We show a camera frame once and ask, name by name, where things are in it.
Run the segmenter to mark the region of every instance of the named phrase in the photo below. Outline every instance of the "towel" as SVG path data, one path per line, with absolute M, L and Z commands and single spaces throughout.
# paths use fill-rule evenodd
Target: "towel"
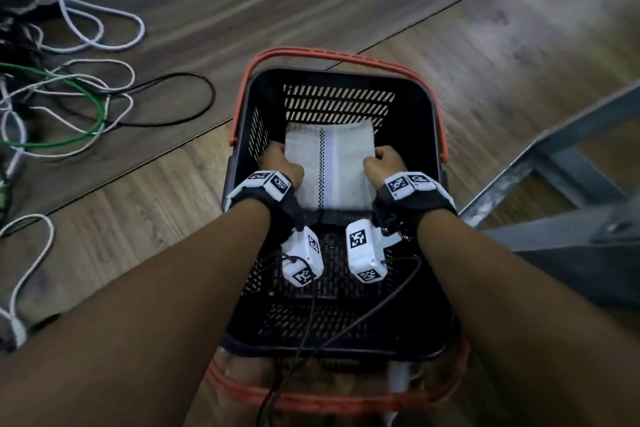
M 287 126 L 285 156 L 305 169 L 296 193 L 304 209 L 371 211 L 376 191 L 362 166 L 370 155 L 375 155 L 371 120 Z

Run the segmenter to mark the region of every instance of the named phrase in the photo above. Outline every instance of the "basket handle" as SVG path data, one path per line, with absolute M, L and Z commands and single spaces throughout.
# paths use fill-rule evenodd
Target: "basket handle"
M 446 401 L 456 390 L 467 370 L 470 354 L 469 343 L 462 338 L 456 366 L 453 374 L 443 383 L 430 391 L 391 393 L 372 397 L 329 397 L 312 394 L 284 392 L 276 407 L 281 410 L 308 412 L 315 414 L 358 415 L 384 412 L 400 412 L 403 410 L 423 410 L 434 408 Z M 220 370 L 211 361 L 206 379 L 232 400 L 260 406 L 269 393 L 269 389 L 253 387 L 236 382 Z
M 276 56 L 297 56 L 302 58 L 316 58 L 316 59 L 329 59 L 332 61 L 339 62 L 350 62 L 354 64 L 360 64 L 362 66 L 374 67 L 377 69 L 384 69 L 391 73 L 396 73 L 398 75 L 405 76 L 406 78 L 412 79 L 423 85 L 431 95 L 433 99 L 433 103 L 436 107 L 436 117 L 438 118 L 438 139 L 440 141 L 440 159 L 443 164 L 447 163 L 449 158 L 449 152 L 447 151 L 447 141 L 445 139 L 444 127 L 442 125 L 442 118 L 440 116 L 440 104 L 438 102 L 438 97 L 436 96 L 435 91 L 431 86 L 422 78 L 418 73 L 412 71 L 411 69 L 401 66 L 399 64 L 389 63 L 386 61 L 380 61 L 379 59 L 367 58 L 365 56 L 359 56 L 355 54 L 348 53 L 337 53 L 335 51 L 326 51 L 321 49 L 311 49 L 311 48 L 296 48 L 296 47 L 281 47 L 281 48 L 272 48 L 266 51 L 261 52 L 256 55 L 251 61 L 249 65 L 244 70 L 244 75 L 242 78 L 242 83 L 240 84 L 240 91 L 238 92 L 237 100 L 236 100 L 236 112 L 234 114 L 234 124 L 231 129 L 231 136 L 229 138 L 229 145 L 231 147 L 235 147 L 237 143 L 236 133 L 237 133 L 237 125 L 240 117 L 240 110 L 242 109 L 242 104 L 244 101 L 244 92 L 246 91 L 246 87 L 249 83 L 249 78 L 251 77 L 251 73 L 262 61 L 265 61 L 269 58 L 274 58 Z

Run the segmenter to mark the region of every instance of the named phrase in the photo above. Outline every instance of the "wristband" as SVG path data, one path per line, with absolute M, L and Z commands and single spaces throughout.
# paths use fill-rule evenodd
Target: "wristband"
M 442 185 L 423 172 L 397 172 L 385 179 L 373 202 L 382 232 L 414 239 L 422 216 L 436 209 L 458 215 L 453 198 Z
M 265 243 L 277 246 L 286 241 L 293 229 L 305 227 L 302 208 L 294 194 L 293 184 L 282 172 L 256 171 L 227 196 L 225 212 L 244 199 L 256 199 L 269 209 L 271 223 Z

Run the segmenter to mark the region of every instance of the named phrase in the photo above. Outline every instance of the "forearm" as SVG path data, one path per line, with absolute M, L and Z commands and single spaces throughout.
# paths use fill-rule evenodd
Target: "forearm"
M 638 415 L 638 342 L 568 287 L 469 228 L 428 213 L 419 242 L 473 346 L 545 425 Z
M 0 424 L 181 425 L 268 228 L 247 199 L 71 310 L 0 362 Z

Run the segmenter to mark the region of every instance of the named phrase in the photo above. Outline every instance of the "qr code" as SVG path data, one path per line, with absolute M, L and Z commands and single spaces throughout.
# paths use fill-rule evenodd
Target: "qr code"
M 349 235 L 349 247 L 356 248 L 356 246 L 364 245 L 367 242 L 367 235 L 364 230 L 352 233 Z
M 320 245 L 318 245 L 318 242 L 314 240 L 314 237 L 311 235 L 309 235 L 309 245 L 311 245 L 311 248 L 316 250 L 317 253 L 320 253 Z
M 422 174 L 411 174 L 409 179 L 412 180 L 412 182 L 429 182 L 429 178 Z
M 248 179 L 265 179 L 268 178 L 271 175 L 270 172 L 254 172 L 253 174 L 251 174 Z
M 287 192 L 287 189 L 291 185 L 288 182 L 280 179 L 277 174 L 271 178 L 271 184 L 273 184 L 276 187 L 276 189 L 279 190 L 282 194 Z
M 404 176 L 400 176 L 398 179 L 394 179 L 389 184 L 387 184 L 391 192 L 396 192 L 397 190 L 402 189 L 408 185 L 409 181 L 407 181 Z
M 358 277 L 362 278 L 364 282 L 371 282 L 372 280 L 375 280 L 376 278 L 380 278 L 382 276 L 378 272 L 376 272 L 375 269 L 369 269 L 365 270 L 364 272 L 360 272 L 358 274 Z
M 315 277 L 316 275 L 311 271 L 309 267 L 305 267 L 300 270 L 300 272 L 296 272 L 293 274 L 293 278 L 296 279 L 301 286 L 306 286 Z

